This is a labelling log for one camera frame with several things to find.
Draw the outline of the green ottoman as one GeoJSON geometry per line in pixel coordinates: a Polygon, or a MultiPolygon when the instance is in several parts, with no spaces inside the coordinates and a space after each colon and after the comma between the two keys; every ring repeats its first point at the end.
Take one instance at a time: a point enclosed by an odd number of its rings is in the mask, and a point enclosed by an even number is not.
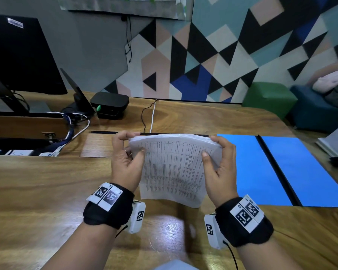
{"type": "Polygon", "coordinates": [[[264,109],[283,120],[297,101],[297,97],[283,84],[253,82],[244,97],[242,106],[264,109]]]}

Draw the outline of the open blue folder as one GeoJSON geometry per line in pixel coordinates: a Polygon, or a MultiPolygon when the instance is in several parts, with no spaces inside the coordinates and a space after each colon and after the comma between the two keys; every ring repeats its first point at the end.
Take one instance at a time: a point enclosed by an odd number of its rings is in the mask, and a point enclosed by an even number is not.
{"type": "MultiPolygon", "coordinates": [[[[292,206],[257,138],[218,134],[236,146],[237,191],[258,205],[292,206]]],[[[338,184],[295,137],[263,136],[264,143],[304,207],[338,207],[338,184]]]]}

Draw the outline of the person's left forearm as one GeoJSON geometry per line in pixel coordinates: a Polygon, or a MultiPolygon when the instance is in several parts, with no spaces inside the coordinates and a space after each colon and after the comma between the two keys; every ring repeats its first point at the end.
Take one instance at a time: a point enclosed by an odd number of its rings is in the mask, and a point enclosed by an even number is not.
{"type": "Polygon", "coordinates": [[[118,230],[82,222],[41,270],[104,270],[118,230]]]}

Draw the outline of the person's left hand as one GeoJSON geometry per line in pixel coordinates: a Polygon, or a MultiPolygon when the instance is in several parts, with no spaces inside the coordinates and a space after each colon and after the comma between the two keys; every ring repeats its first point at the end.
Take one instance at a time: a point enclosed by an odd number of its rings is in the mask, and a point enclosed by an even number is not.
{"type": "Polygon", "coordinates": [[[112,137],[112,173],[111,183],[120,185],[131,192],[135,192],[139,186],[142,170],[131,170],[131,148],[124,147],[124,141],[140,136],[140,132],[121,131],[112,137]]]}

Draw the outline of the stack of printed paper sheets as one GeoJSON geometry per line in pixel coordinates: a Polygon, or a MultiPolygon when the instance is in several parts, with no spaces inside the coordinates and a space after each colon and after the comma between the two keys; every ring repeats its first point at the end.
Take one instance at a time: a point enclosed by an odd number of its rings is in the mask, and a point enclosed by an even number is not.
{"type": "Polygon", "coordinates": [[[129,139],[132,156],[145,148],[139,184],[141,199],[170,200],[199,208],[207,195],[202,152],[207,152],[215,169],[222,147],[209,137],[192,134],[158,134],[129,139]]]}

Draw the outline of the black computer monitor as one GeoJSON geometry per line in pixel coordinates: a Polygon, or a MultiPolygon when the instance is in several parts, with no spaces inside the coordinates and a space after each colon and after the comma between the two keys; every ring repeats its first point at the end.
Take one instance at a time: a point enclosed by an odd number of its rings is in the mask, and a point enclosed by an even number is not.
{"type": "Polygon", "coordinates": [[[37,18],[0,15],[0,81],[9,90],[68,93],[37,18]]]}

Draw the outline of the white power strip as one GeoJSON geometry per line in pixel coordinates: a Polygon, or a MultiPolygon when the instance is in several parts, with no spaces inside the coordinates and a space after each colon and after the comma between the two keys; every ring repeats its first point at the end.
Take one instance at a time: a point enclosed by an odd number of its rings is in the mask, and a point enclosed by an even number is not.
{"type": "Polygon", "coordinates": [[[33,150],[0,150],[0,155],[30,156],[33,150]]]}

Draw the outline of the pink plush toy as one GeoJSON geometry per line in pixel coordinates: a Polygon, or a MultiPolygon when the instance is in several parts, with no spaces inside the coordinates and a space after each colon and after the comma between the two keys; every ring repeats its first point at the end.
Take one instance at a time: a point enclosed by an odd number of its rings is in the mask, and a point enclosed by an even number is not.
{"type": "Polygon", "coordinates": [[[338,86],[338,71],[332,72],[324,77],[318,78],[312,89],[319,94],[326,94],[338,86]]]}

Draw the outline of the person's right forearm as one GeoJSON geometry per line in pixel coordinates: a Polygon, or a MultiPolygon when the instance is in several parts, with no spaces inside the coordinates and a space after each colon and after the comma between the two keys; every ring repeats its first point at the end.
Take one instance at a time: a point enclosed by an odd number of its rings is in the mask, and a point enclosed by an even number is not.
{"type": "Polygon", "coordinates": [[[236,250],[246,270],[303,270],[274,236],[263,244],[249,243],[236,250]]]}

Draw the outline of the black monitor stand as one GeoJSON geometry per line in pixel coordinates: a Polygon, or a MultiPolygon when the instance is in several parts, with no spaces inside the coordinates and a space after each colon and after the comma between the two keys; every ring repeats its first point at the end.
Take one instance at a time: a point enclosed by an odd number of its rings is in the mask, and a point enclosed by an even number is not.
{"type": "Polygon", "coordinates": [[[29,105],[14,94],[0,81],[0,99],[15,113],[29,114],[29,105]]]}

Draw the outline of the person's right hand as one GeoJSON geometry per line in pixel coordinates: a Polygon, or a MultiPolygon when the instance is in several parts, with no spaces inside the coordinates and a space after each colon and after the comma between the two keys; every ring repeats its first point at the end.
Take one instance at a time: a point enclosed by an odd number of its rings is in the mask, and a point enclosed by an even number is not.
{"type": "Polygon", "coordinates": [[[206,191],[209,199],[216,208],[225,202],[238,198],[236,147],[221,136],[211,136],[212,141],[222,147],[222,158],[216,169],[217,177],[213,180],[205,179],[206,191]]]}

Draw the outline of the black router box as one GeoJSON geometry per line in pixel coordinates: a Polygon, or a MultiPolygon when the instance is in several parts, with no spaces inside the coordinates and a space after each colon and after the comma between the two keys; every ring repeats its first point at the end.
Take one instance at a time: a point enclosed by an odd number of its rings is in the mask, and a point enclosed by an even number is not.
{"type": "Polygon", "coordinates": [[[98,92],[90,99],[98,118],[108,120],[122,119],[129,102],[127,95],[108,92],[98,92]]]}

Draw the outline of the black wristband with marker tags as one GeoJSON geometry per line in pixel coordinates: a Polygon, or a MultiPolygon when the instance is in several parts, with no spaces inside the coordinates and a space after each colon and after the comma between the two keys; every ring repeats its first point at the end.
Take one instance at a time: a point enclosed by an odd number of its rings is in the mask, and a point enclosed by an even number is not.
{"type": "Polygon", "coordinates": [[[221,234],[235,248],[266,243],[274,233],[272,223],[249,195],[228,200],[215,212],[221,234]]]}
{"type": "Polygon", "coordinates": [[[103,183],[86,199],[83,222],[87,225],[108,225],[120,229],[133,212],[134,193],[115,183],[103,183]]]}

